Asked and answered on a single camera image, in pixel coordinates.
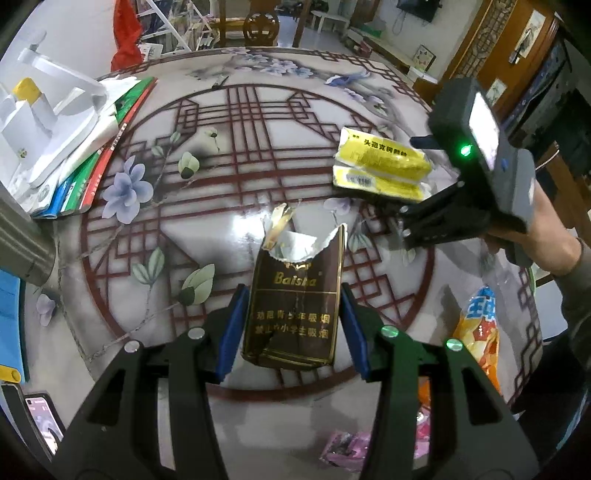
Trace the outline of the right forearm grey sleeve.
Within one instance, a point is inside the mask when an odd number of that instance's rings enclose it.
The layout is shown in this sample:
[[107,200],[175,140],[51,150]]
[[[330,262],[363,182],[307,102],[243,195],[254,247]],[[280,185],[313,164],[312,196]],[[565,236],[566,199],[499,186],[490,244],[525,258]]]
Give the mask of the right forearm grey sleeve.
[[568,324],[570,347],[583,368],[590,370],[591,356],[591,259],[590,248],[580,240],[581,256],[568,274],[555,282],[562,293],[562,315]]

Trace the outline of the person's right hand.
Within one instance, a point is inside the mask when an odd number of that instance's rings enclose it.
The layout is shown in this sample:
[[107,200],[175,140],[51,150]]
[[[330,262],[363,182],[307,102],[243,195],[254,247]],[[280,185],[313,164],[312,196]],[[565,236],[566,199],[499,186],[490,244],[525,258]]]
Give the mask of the person's right hand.
[[526,234],[491,227],[482,238],[493,253],[510,242],[520,245],[543,270],[557,277],[565,276],[580,263],[583,243],[565,228],[539,183],[535,184],[533,205],[533,220]]

